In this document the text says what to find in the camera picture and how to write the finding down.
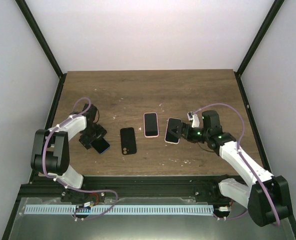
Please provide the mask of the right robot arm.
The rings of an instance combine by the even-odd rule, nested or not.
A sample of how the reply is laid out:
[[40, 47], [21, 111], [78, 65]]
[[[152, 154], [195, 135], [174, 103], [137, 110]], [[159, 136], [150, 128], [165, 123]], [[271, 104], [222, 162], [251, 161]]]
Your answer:
[[228, 197], [247, 209], [251, 219], [260, 227], [279, 225], [292, 215], [288, 182], [283, 176], [274, 176], [253, 160], [240, 146], [240, 140], [224, 132], [219, 114], [207, 110], [199, 118], [188, 113], [189, 123], [178, 118], [167, 121], [165, 141], [179, 143], [183, 138], [191, 143], [205, 143], [219, 157], [230, 164], [244, 183], [233, 178], [222, 180], [210, 188], [211, 198], [217, 202]]

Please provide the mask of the black phone case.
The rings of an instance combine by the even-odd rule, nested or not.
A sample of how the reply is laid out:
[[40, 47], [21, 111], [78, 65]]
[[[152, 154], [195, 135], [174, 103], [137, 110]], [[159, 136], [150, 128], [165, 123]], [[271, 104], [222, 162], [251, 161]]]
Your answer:
[[121, 149], [123, 155], [133, 155], [137, 153], [136, 137], [133, 127], [120, 129]]

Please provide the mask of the blue-edged black phone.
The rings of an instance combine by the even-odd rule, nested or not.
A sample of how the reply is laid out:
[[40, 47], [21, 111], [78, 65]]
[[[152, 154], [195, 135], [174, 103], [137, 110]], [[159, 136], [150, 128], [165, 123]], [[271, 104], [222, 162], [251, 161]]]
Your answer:
[[103, 154], [104, 152], [106, 152], [109, 148], [110, 148], [110, 144], [103, 138], [99, 138], [94, 140], [91, 143], [91, 146], [99, 153], [99, 154]]

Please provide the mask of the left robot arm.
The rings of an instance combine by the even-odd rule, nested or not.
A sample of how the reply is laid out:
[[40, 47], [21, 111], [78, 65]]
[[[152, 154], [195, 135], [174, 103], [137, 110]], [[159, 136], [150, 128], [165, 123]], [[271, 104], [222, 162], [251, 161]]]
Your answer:
[[85, 149], [106, 152], [110, 145], [104, 139], [107, 131], [98, 124], [99, 118], [97, 107], [85, 104], [81, 112], [74, 111], [62, 123], [35, 133], [31, 168], [73, 188], [72, 196], [79, 202], [89, 198], [90, 190], [83, 185], [84, 176], [70, 165], [69, 141], [80, 134], [79, 142]]

